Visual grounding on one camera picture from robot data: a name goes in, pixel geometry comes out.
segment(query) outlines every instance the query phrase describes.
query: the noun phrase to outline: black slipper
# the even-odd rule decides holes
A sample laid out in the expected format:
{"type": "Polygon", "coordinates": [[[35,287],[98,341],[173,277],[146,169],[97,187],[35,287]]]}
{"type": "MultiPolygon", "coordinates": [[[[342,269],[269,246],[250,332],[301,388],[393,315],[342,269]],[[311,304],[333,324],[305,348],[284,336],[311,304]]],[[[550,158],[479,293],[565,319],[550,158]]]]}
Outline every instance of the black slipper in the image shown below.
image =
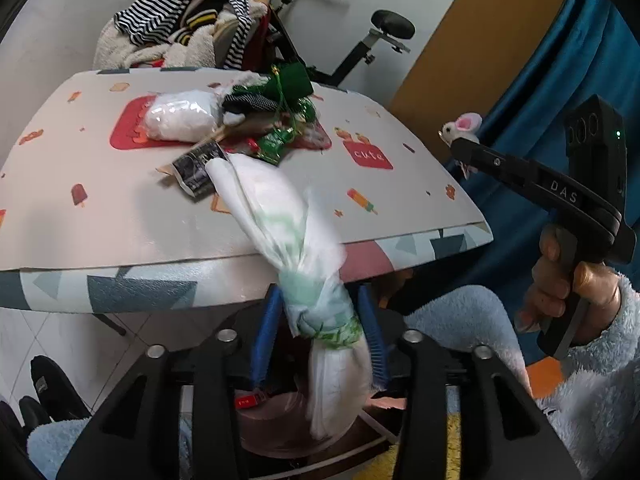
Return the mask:
{"type": "Polygon", "coordinates": [[[0,424],[11,434],[12,439],[18,443],[22,450],[27,449],[27,434],[20,425],[18,417],[4,400],[0,400],[0,424]]]}
{"type": "Polygon", "coordinates": [[[68,377],[52,359],[42,355],[34,357],[31,379],[40,404],[54,421],[91,416],[68,377]]]}
{"type": "Polygon", "coordinates": [[[35,430],[38,426],[51,422],[49,414],[33,397],[24,396],[18,402],[18,406],[20,406],[20,413],[24,421],[24,431],[26,431],[27,434],[30,434],[31,431],[35,430]]]}

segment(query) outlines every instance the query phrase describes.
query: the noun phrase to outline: tied plastic bag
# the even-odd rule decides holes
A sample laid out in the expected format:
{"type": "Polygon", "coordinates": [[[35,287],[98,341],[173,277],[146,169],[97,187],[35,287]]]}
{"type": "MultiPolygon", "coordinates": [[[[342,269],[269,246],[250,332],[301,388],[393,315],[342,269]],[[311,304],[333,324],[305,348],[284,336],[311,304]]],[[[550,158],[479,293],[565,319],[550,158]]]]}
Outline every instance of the tied plastic bag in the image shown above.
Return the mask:
{"type": "Polygon", "coordinates": [[[308,418],[316,439],[349,429],[369,398],[369,347],[338,271],[346,254],[307,198],[275,167],[239,153],[206,164],[217,192],[278,269],[289,328],[313,338],[308,418]]]}
{"type": "Polygon", "coordinates": [[[146,134],[151,139],[182,142],[199,142],[220,124],[220,97],[204,90],[160,94],[144,119],[146,134]]]}

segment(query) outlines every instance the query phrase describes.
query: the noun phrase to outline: red label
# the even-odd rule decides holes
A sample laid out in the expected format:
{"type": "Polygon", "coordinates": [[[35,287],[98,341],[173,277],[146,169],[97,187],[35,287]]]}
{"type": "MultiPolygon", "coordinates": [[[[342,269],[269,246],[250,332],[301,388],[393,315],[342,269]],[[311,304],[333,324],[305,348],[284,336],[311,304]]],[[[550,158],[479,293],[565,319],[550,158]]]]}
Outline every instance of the red label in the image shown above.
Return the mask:
{"type": "Polygon", "coordinates": [[[257,406],[258,404],[262,404],[265,400],[267,400],[267,396],[260,391],[243,397],[238,397],[236,399],[236,410],[245,410],[247,408],[252,408],[254,406],[257,406]]]}
{"type": "Polygon", "coordinates": [[[380,151],[380,148],[373,144],[353,142],[351,140],[346,140],[343,144],[359,166],[379,168],[380,170],[392,170],[394,168],[385,154],[380,151]]]}

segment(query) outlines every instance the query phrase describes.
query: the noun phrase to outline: human hand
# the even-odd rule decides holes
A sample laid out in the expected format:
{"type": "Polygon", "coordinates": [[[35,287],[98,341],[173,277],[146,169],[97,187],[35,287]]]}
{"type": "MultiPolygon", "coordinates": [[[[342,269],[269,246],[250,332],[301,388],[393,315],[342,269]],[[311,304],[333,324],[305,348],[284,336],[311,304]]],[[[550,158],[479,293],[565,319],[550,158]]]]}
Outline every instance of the human hand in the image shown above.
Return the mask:
{"type": "Polygon", "coordinates": [[[575,333],[574,344],[584,345],[598,338],[609,327],[620,310],[620,277],[604,264],[580,262],[574,270],[572,288],[569,275],[559,263],[560,244],[556,226],[547,225],[540,235],[542,256],[533,267],[533,284],[524,297],[524,307],[516,313],[514,326],[520,333],[539,330],[543,316],[564,314],[564,300],[573,290],[591,305],[575,333]]]}

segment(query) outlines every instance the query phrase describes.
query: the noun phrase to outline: black chair leg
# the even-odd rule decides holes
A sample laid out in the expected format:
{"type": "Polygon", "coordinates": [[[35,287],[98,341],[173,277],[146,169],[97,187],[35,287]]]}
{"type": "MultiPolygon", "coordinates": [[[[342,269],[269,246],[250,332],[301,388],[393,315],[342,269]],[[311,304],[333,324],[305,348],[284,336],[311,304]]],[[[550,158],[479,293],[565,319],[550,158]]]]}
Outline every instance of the black chair leg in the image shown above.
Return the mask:
{"type": "Polygon", "coordinates": [[[116,322],[113,322],[111,319],[109,319],[106,314],[94,314],[94,317],[96,319],[98,319],[99,321],[103,322],[106,326],[108,326],[109,328],[111,328],[112,330],[115,330],[118,334],[120,334],[122,337],[127,335],[127,330],[124,327],[121,327],[119,324],[117,324],[116,322]]]}

